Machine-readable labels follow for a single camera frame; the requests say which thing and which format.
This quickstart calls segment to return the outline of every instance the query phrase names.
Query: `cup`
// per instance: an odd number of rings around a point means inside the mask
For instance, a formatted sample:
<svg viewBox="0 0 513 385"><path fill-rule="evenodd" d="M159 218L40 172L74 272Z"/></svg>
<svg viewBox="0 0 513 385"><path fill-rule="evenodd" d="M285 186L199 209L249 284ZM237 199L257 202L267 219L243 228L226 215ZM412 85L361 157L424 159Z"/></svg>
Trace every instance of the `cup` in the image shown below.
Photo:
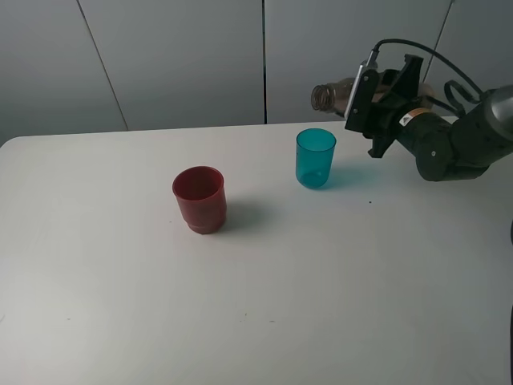
<svg viewBox="0 0 513 385"><path fill-rule="evenodd" d="M326 130L309 128L296 138L296 178L308 188L321 187L329 178L337 139Z"/></svg>
<svg viewBox="0 0 513 385"><path fill-rule="evenodd" d="M214 233L226 221L224 178L215 168L198 166L183 171L173 182L173 193L192 231Z"/></svg>

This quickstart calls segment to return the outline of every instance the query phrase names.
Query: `gray wall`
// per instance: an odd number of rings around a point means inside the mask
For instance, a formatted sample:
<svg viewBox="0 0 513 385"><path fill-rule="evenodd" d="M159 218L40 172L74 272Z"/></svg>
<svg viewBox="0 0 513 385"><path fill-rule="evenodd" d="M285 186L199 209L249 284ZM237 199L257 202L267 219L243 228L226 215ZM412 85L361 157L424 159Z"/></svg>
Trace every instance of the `gray wall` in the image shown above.
<svg viewBox="0 0 513 385"><path fill-rule="evenodd" d="M129 129L264 123L261 0L81 0Z"/></svg>
<svg viewBox="0 0 513 385"><path fill-rule="evenodd" d="M76 0L0 1L0 145L264 122L261 0L81 3L107 73ZM269 122L336 120L312 111L315 85L354 76L379 39L434 47L447 11L437 49L483 88L513 83L511 0L265 0ZM388 46L380 68L401 67L406 52L428 59ZM441 97L448 79L434 60L426 80Z"/></svg>
<svg viewBox="0 0 513 385"><path fill-rule="evenodd" d="M126 129L74 1L1 0L0 68L0 145Z"/></svg>
<svg viewBox="0 0 513 385"><path fill-rule="evenodd" d="M265 0L269 122L337 120L312 110L313 87L355 76L383 38L434 47L449 5L450 0ZM410 47L383 47L380 68L402 67L405 53L429 58Z"/></svg>

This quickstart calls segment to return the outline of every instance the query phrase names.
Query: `red cup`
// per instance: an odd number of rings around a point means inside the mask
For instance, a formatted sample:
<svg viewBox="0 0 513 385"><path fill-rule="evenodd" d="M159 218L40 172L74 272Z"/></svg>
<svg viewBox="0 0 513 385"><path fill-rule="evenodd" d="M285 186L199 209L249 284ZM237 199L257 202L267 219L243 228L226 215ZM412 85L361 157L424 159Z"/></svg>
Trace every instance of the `red cup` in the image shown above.
<svg viewBox="0 0 513 385"><path fill-rule="evenodd" d="M226 221L224 178L215 168L198 166L183 171L173 182L173 193L192 231L214 233Z"/></svg>

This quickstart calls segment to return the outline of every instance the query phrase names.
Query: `cup rim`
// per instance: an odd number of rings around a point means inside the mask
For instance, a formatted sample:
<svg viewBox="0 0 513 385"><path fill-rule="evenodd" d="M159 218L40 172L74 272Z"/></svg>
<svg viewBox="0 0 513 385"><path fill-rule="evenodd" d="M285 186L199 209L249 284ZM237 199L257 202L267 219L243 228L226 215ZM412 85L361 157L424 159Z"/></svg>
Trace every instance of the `cup rim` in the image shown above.
<svg viewBox="0 0 513 385"><path fill-rule="evenodd" d="M323 131L323 132L327 132L331 135L331 137L333 138L333 146L331 146L330 148L327 148L326 150L311 150L305 146L302 146L301 143L299 143L299 137L301 136L301 134L307 132L307 131ZM335 135L331 132L331 131L328 131L328 130L325 130L324 128L306 128L305 130L301 131L299 134L297 134L296 136L296 143L299 147L303 148L304 150L306 151L310 151L310 152L326 152L326 151L330 151L332 150L336 145L337 145L337 138L335 137Z"/></svg>
<svg viewBox="0 0 513 385"><path fill-rule="evenodd" d="M187 199L187 198L184 198L184 197L182 197L180 194L178 194L176 192L176 182L186 172L190 172L192 170L197 170L197 169L203 169L203 170L207 169L207 170L215 172L220 177L221 183L220 183L218 189L213 194L209 195L208 197L205 197L205 198L202 198L202 199ZM173 194L175 194L175 197L180 199L181 201L187 201L187 202L202 202L202 201L206 201L207 199L211 199L212 197L218 195L220 193L220 191L223 190L223 188L224 188L224 177L223 177L223 174L221 174L221 172L218 169L216 169L214 167L210 167L210 166L195 166L195 167L187 168L187 169L183 170L180 174L178 174L176 176L176 178L173 181L173 185L172 185L172 190L173 190Z"/></svg>

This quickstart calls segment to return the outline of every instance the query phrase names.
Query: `black cable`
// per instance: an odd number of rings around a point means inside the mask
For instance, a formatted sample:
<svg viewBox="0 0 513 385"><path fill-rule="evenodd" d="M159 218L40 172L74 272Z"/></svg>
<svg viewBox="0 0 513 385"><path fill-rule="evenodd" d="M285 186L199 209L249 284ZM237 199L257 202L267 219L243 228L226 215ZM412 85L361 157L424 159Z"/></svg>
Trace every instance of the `black cable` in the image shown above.
<svg viewBox="0 0 513 385"><path fill-rule="evenodd" d="M443 91L446 94L446 98L449 101L449 103L454 106L458 110L462 116L465 115L465 107L454 97L454 94L452 93L452 88L454 88L455 91L457 91L468 103L472 104L479 104L479 101L477 99L474 99L474 96L460 83L458 83L455 80L449 80L445 85L443 86Z"/></svg>
<svg viewBox="0 0 513 385"><path fill-rule="evenodd" d="M399 38L396 38L396 39L395 38L392 38L392 39L386 38L385 40L381 40L380 42L378 42L378 44L376 44L374 46L372 51L378 53L380 46L382 46L383 44L389 44L389 43L406 44L407 46L417 47L429 54L432 54L435 58L440 59L443 63L445 63L452 71L456 72L459 76L461 76L472 88L474 88L474 90L478 93L479 98L480 99L482 98L482 95L484 94L483 90L481 88L479 88L478 85L476 83L474 83L474 81L471 78L469 78L467 74L465 74L465 72L463 72L462 70L457 68L445 56L443 56L442 54L439 54L437 51L435 51L423 44L412 42L411 40L405 40L403 38L400 38L400 39Z"/></svg>

